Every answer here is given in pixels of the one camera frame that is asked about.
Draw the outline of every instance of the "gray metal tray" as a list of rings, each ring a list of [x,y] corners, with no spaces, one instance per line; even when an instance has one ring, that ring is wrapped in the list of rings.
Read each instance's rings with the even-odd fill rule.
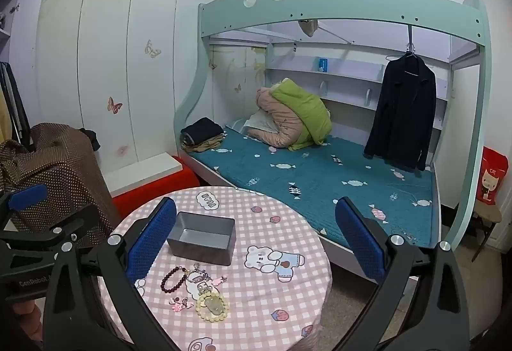
[[[231,265],[236,228],[232,218],[180,211],[167,237],[172,254],[203,263]]]

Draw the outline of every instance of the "metal screw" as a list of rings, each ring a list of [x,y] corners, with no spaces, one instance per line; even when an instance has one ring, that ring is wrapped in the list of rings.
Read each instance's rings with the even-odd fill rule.
[[[119,234],[111,235],[108,238],[107,243],[109,243],[110,245],[118,245],[119,243],[121,243],[121,236]]]
[[[402,245],[404,243],[404,239],[399,235],[392,235],[391,236],[391,243],[394,245]]]
[[[73,243],[71,243],[70,241],[66,241],[61,247],[62,251],[70,251],[72,248]]]
[[[452,248],[450,243],[448,243],[447,241],[441,241],[441,243],[439,243],[439,247],[441,247],[441,250],[444,251],[450,251],[450,249]]]

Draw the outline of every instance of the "red bag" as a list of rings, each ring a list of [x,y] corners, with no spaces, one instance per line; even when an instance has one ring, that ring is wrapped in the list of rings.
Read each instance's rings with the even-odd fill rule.
[[[483,147],[480,176],[478,177],[477,199],[489,205],[496,204],[496,191],[507,174],[506,156]]]

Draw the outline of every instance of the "light blue bed frame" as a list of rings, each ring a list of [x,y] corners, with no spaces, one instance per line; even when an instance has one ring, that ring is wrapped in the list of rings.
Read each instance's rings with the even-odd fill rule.
[[[185,100],[176,110],[174,117],[176,142],[180,141],[180,130],[185,127],[188,115],[203,92],[209,69],[210,35],[290,20],[363,19],[433,29],[478,45],[479,52],[476,55],[467,60],[459,60],[456,66],[458,69],[480,65],[480,74],[475,121],[460,204],[455,221],[445,237],[445,240],[455,249],[473,213],[482,158],[483,121],[487,114],[491,87],[491,35],[482,0],[471,0],[471,5],[450,0],[256,0],[252,7],[247,7],[244,1],[215,0],[199,6],[196,75]]]

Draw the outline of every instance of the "green blanket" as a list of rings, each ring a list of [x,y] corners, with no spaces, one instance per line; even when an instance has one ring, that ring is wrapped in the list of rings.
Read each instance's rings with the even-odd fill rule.
[[[270,94],[289,107],[304,124],[298,140],[288,149],[298,150],[316,143],[321,145],[331,132],[331,119],[317,95],[304,91],[291,79],[284,79]]]

